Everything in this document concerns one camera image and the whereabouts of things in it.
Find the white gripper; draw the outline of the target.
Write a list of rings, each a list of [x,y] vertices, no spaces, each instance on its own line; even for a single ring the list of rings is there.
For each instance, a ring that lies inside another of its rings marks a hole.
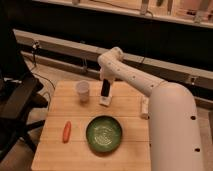
[[[101,89],[101,95],[104,97],[109,96],[110,83],[115,81],[115,76],[104,68],[100,69],[100,79],[103,80],[103,85]]]

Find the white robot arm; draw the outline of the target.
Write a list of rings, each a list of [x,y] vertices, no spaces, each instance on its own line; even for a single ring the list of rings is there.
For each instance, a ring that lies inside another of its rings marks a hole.
[[[119,78],[149,98],[151,171],[204,171],[194,96],[184,86],[122,63],[114,47],[98,57],[102,80]]]

